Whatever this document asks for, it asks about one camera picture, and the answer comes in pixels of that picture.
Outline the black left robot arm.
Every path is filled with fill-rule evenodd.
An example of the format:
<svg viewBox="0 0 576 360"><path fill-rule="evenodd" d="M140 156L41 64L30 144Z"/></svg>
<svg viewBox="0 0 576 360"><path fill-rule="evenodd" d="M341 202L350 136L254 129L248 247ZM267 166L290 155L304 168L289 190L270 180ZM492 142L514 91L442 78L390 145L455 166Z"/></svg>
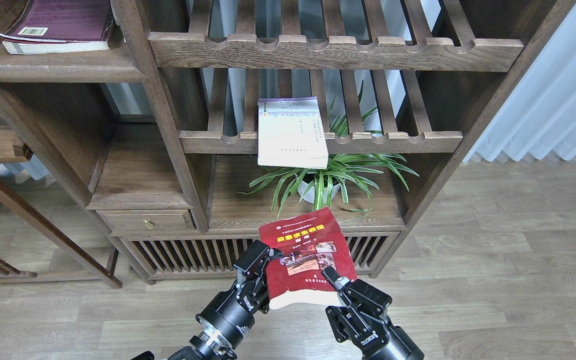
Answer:
<svg viewBox="0 0 576 360"><path fill-rule="evenodd" d="M195 319L203 326L197 336L170 355L170 360L235 360L234 349L255 324L254 314L269 312L266 268L282 256L279 249L255 240L236 260L237 280L218 292Z"/></svg>

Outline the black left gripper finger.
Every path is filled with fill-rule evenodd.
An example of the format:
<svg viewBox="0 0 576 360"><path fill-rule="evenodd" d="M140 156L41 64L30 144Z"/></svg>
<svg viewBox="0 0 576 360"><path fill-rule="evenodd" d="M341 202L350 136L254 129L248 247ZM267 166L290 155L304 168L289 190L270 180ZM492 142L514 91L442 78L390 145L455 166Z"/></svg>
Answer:
<svg viewBox="0 0 576 360"><path fill-rule="evenodd" d="M254 240L233 267L237 271L238 278L263 278L268 264L283 255L281 250L270 248L261 240Z"/></svg>

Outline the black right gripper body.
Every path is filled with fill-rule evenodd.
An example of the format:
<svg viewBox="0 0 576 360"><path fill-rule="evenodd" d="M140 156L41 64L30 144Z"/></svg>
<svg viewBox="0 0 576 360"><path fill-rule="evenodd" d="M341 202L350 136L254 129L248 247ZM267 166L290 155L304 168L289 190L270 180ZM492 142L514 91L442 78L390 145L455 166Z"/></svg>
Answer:
<svg viewBox="0 0 576 360"><path fill-rule="evenodd" d="M361 350L364 360L423 360L425 354L400 327L393 325L387 308L393 300L363 280L332 283L341 306L327 306L334 337Z"/></svg>

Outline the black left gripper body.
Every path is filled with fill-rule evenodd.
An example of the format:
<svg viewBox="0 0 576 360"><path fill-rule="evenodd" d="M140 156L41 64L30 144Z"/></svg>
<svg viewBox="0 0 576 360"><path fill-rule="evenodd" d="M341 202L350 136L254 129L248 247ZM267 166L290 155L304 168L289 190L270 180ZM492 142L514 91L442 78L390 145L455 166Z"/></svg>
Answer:
<svg viewBox="0 0 576 360"><path fill-rule="evenodd" d="M242 274L238 274L228 291L218 292L196 315L203 330L195 337L195 347L199 351L234 350L254 326L254 314L268 313L269 303L266 275L243 280Z"/></svg>

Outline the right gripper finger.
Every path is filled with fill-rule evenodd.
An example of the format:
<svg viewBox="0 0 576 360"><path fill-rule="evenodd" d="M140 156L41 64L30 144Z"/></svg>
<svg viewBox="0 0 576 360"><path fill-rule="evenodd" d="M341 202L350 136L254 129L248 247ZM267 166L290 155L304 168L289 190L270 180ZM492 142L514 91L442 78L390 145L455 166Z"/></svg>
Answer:
<svg viewBox="0 0 576 360"><path fill-rule="evenodd" d="M321 273L325 280L333 287L334 291L346 295L352 294L349 290L352 281L346 276L340 275L333 266L326 267Z"/></svg>

